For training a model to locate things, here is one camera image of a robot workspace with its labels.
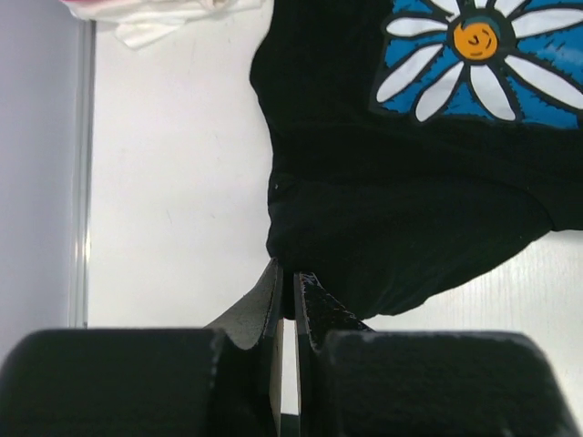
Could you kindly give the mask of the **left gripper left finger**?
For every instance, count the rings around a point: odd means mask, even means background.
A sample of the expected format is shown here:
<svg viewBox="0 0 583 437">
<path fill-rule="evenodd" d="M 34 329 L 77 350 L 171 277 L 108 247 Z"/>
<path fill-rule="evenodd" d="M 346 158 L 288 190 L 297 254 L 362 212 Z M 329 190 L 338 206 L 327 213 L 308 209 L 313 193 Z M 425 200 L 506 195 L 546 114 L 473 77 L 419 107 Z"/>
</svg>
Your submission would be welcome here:
<svg viewBox="0 0 583 437">
<path fill-rule="evenodd" d="M 282 298 L 283 270 L 272 259 L 252 289 L 202 330 L 204 436 L 281 434 Z"/>
</svg>

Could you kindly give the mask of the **black daisy print t-shirt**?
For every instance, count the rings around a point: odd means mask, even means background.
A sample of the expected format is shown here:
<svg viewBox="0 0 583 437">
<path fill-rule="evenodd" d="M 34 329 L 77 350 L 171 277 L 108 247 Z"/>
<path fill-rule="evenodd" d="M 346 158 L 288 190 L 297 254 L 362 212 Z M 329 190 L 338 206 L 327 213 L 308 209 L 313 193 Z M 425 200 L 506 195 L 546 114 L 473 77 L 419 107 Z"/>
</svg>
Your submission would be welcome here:
<svg viewBox="0 0 583 437">
<path fill-rule="evenodd" d="M 582 228 L 579 1 L 278 1 L 267 250 L 396 315 Z"/>
</svg>

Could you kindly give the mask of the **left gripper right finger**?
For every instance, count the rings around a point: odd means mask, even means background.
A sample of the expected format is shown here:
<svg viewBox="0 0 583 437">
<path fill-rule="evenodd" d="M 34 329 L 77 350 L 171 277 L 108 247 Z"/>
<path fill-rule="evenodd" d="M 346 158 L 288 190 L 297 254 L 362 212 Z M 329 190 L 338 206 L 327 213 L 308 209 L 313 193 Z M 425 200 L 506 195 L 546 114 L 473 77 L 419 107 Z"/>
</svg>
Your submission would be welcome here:
<svg viewBox="0 0 583 437">
<path fill-rule="evenodd" d="M 334 367 L 325 351 L 327 335 L 336 331 L 371 332 L 373 329 L 348 311 L 313 273 L 294 275 L 293 296 L 299 434 L 335 436 L 338 408 L 331 386 Z"/>
</svg>

